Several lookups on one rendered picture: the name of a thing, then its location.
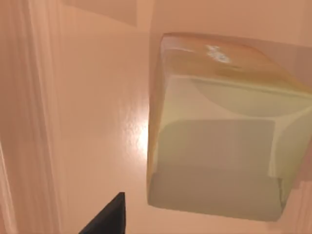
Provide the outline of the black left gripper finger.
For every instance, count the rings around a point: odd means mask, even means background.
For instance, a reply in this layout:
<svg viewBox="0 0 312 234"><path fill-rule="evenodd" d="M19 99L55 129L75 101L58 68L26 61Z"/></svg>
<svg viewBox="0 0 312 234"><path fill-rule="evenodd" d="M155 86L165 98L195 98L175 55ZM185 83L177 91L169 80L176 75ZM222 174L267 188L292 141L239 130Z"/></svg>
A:
<svg viewBox="0 0 312 234"><path fill-rule="evenodd" d="M119 192L78 234L125 233L125 192Z"/></svg>

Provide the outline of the shallow salmon-coloured box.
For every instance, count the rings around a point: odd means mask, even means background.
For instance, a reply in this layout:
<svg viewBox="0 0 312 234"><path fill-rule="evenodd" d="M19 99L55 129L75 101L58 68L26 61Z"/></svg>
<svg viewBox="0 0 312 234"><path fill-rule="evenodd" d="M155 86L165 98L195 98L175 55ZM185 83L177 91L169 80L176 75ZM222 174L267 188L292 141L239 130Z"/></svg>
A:
<svg viewBox="0 0 312 234"><path fill-rule="evenodd" d="M0 0L0 234L78 234L120 191L126 234L312 234L312 145L278 222L147 204L149 49L170 31L312 86L312 0Z"/></svg>

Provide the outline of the loaf of bread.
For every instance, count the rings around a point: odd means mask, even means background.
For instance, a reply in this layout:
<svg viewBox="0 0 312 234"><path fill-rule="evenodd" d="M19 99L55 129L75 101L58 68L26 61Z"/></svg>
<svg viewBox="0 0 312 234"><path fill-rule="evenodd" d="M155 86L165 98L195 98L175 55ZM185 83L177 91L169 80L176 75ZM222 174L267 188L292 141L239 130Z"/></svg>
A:
<svg viewBox="0 0 312 234"><path fill-rule="evenodd" d="M147 201L277 221L312 139L312 88L260 51L179 33L156 46Z"/></svg>

